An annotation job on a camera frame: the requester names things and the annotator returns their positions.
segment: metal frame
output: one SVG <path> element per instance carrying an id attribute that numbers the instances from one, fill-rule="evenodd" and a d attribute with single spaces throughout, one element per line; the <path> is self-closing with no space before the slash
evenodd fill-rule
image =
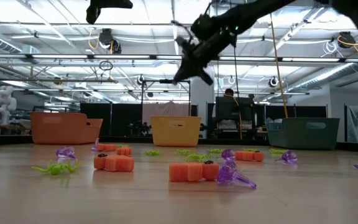
<path id="1" fill-rule="evenodd" d="M 144 89 L 144 86 L 145 86 L 145 84 L 146 83 L 148 83 L 148 82 L 150 82 L 150 83 L 152 83 L 152 84 L 150 84 L 146 89 Z M 155 82 L 159 82 L 159 83 L 162 83 L 162 84 L 173 84 L 174 83 L 174 81 L 173 80 L 168 80 L 168 79 L 164 79 L 164 80 L 143 80 L 142 81 L 142 91 L 141 91 L 141 94 L 142 94 L 142 96 L 141 96 L 141 100 L 140 100 L 140 103 L 141 103 L 141 105 L 142 105 L 142 113 L 143 113 L 143 98 L 144 98 L 144 93 L 147 91 L 147 89 L 148 88 L 150 88 L 150 86 L 152 86 Z M 189 84 L 189 90 L 186 90 L 186 88 L 181 84 L 181 83 L 188 83 Z M 188 102 L 189 102 L 189 110 L 188 110 L 188 116 L 190 116 L 191 115 L 191 85 L 190 85 L 190 80 L 184 80 L 184 81 L 179 81 L 179 82 L 177 82 L 177 84 L 179 84 L 179 85 L 181 85 L 185 90 L 186 90 L 186 92 L 189 94 L 189 100 L 188 100 Z"/>

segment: orange bin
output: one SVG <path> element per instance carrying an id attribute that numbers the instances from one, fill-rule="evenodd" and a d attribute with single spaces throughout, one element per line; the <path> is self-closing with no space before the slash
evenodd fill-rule
<path id="1" fill-rule="evenodd" d="M 152 116 L 156 146 L 194 147 L 198 144 L 201 118 L 194 116 Z"/>

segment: metal pipe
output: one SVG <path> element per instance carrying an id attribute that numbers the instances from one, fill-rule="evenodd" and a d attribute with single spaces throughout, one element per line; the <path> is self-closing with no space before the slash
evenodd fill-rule
<path id="1" fill-rule="evenodd" d="M 40 14 L 38 14 L 37 12 L 35 12 L 32 8 L 31 5 L 23 2 L 22 0 L 16 0 L 17 2 L 19 2 L 23 7 L 25 7 L 26 9 L 28 9 L 30 12 L 34 13 L 36 16 L 38 16 L 43 22 L 44 24 L 50 28 L 51 30 L 53 30 L 54 33 L 56 33 L 60 38 L 62 38 L 63 40 L 65 40 L 65 42 L 68 43 L 68 45 L 72 46 L 74 49 L 76 49 L 77 51 L 79 51 L 80 53 L 82 53 L 82 51 L 80 51 L 77 47 L 75 47 L 75 45 L 69 41 L 63 34 L 61 34 L 58 30 L 56 30 L 48 21 L 46 21 Z"/>

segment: black partition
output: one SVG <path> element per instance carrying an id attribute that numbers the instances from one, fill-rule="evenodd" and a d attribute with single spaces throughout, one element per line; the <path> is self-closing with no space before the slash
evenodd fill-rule
<path id="1" fill-rule="evenodd" d="M 100 136 L 110 135 L 111 105 L 109 103 L 81 103 L 80 113 L 86 114 L 87 118 L 103 119 Z"/>

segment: light wood floor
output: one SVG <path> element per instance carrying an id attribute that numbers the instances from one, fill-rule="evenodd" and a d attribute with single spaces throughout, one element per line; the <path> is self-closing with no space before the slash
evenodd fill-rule
<path id="1" fill-rule="evenodd" d="M 0 146 L 0 223 L 358 223 L 357 152 L 295 151 L 299 164 L 286 166 L 261 148 L 264 163 L 237 162 L 257 184 L 250 190 L 169 183 L 168 163 L 183 160 L 176 149 L 147 157 L 153 145 L 131 146 L 132 173 L 96 171 L 90 146 L 76 146 L 83 166 L 59 176 L 30 169 L 55 159 L 57 146 Z"/>

